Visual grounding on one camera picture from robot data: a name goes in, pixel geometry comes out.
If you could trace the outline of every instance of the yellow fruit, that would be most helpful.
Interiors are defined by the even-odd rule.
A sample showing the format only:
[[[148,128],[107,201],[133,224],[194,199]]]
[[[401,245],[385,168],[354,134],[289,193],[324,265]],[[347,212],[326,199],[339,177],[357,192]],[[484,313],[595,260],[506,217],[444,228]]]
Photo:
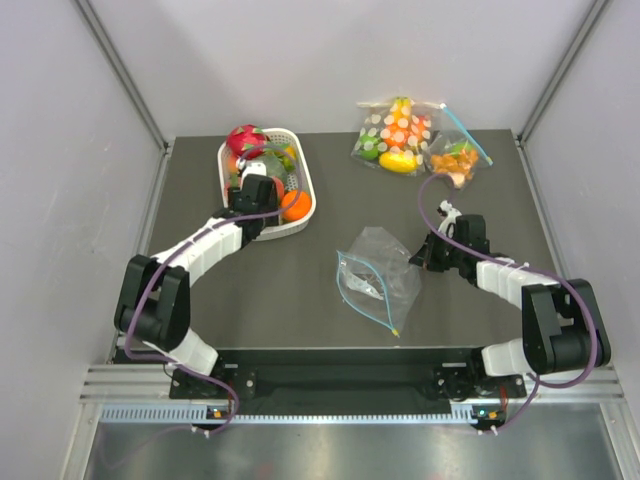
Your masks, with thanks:
[[[291,145],[289,145],[287,148],[285,148],[284,151],[287,152],[289,155],[291,155],[291,158],[296,160],[296,151],[294,150],[294,148]]]
[[[402,118],[407,119],[406,125],[400,125],[402,128],[407,128],[409,126],[408,119],[411,115],[411,99],[408,97],[397,97],[391,105],[391,115],[395,123],[398,123]]]
[[[378,159],[380,166],[396,173],[411,173],[418,168],[418,160],[413,152],[385,152]]]

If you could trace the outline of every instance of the empty ziplock bag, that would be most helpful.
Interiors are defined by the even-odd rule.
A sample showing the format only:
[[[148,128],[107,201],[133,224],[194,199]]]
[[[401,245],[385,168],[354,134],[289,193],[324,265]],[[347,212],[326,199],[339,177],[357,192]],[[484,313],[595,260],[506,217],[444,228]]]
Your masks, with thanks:
[[[344,301],[398,337],[422,288],[410,258],[382,227],[365,227],[348,252],[338,251],[336,282]]]

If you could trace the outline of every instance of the polka dot bag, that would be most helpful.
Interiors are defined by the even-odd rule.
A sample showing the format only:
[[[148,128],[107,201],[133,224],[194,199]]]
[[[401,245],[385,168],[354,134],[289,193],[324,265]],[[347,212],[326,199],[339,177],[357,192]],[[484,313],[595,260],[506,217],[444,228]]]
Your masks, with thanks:
[[[351,156],[373,168],[404,175],[426,171],[438,108],[396,97],[369,107]]]

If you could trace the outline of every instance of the bag of fruit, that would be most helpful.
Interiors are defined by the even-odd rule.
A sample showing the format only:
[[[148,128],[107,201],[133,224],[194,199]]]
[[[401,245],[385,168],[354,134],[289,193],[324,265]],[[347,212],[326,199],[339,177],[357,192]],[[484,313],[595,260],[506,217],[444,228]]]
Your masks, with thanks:
[[[396,97],[369,107],[351,156],[373,168],[405,175],[425,171],[437,106]]]
[[[429,147],[427,166],[434,173],[449,175],[455,188],[464,187],[478,168],[493,164],[462,122],[443,103],[436,121],[436,137]]]

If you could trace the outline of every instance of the dark gray table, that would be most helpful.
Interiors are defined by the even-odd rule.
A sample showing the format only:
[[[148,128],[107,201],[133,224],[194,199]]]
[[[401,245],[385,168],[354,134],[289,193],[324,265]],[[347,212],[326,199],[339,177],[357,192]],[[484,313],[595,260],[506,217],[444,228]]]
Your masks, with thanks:
[[[166,425],[101,425],[86,480],[389,478],[621,480],[598,405],[534,405],[496,438],[437,425],[239,425],[204,440],[173,432],[125,458]]]
[[[474,134],[495,164],[460,193],[456,207],[484,215],[493,251],[552,269],[511,132]],[[422,292],[399,339],[343,303],[335,283],[336,250],[347,250],[363,227],[386,228],[412,252],[427,233],[416,208],[425,177],[363,167],[349,157],[356,136],[300,135],[318,201],[314,216],[302,232],[254,242],[203,276],[191,292],[194,330],[217,348],[468,346],[520,336],[520,312],[456,272],[422,272]],[[223,141],[176,140],[150,253],[182,240],[222,206],[216,154]],[[443,182],[426,192],[435,220],[447,195]]]

